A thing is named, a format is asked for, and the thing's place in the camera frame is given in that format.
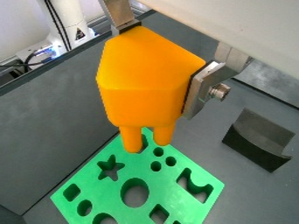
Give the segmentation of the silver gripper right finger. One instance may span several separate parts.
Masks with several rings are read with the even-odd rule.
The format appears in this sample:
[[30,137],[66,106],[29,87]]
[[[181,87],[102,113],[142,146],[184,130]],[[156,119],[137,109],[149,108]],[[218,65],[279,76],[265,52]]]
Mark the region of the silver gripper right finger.
[[181,115],[192,119],[208,100],[222,101],[229,87],[222,83],[236,76],[252,58],[232,46],[218,42],[213,60],[190,76],[189,86],[181,107]]

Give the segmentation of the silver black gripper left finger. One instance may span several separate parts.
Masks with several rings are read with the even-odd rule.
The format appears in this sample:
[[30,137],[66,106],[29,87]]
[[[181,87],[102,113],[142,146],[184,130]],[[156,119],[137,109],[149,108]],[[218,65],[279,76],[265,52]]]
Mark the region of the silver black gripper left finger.
[[97,0],[110,24],[112,35],[126,32],[141,22],[134,18],[128,0]]

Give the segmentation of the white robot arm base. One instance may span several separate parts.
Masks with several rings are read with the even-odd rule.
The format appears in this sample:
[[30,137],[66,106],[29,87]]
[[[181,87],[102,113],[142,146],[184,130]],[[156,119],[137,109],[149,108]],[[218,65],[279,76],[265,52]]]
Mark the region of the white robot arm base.
[[94,36],[80,0],[0,0],[0,73],[38,67]]

